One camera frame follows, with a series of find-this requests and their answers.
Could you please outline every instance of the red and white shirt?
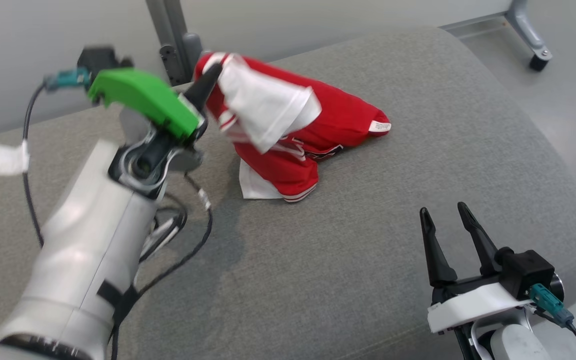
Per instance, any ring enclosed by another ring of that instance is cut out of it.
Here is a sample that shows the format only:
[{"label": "red and white shirt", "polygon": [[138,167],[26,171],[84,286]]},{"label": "red and white shirt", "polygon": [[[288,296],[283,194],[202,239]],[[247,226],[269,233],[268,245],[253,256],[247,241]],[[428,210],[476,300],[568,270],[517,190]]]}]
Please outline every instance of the red and white shirt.
[{"label": "red and white shirt", "polygon": [[300,201],[317,186],[318,161],[391,129],[361,98],[249,57],[206,54],[195,77],[215,63],[223,70],[206,110],[241,157],[245,199]]}]

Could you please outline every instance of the metal bracket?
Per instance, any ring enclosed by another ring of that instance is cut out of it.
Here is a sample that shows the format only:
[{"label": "metal bracket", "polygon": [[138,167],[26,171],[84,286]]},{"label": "metal bracket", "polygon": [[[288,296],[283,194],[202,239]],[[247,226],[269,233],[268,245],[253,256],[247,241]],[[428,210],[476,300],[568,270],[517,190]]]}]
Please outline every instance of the metal bracket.
[{"label": "metal bracket", "polygon": [[544,39],[542,39],[528,19],[526,13],[526,4],[528,0],[512,0],[510,9],[505,13],[505,19],[512,28],[521,36],[523,41],[528,45],[537,57],[542,62],[548,62],[553,58],[553,54],[546,47]]},{"label": "metal bracket", "polygon": [[146,4],[161,43],[159,55],[170,85],[191,82],[202,43],[198,34],[188,32],[180,0],[146,0]]}]

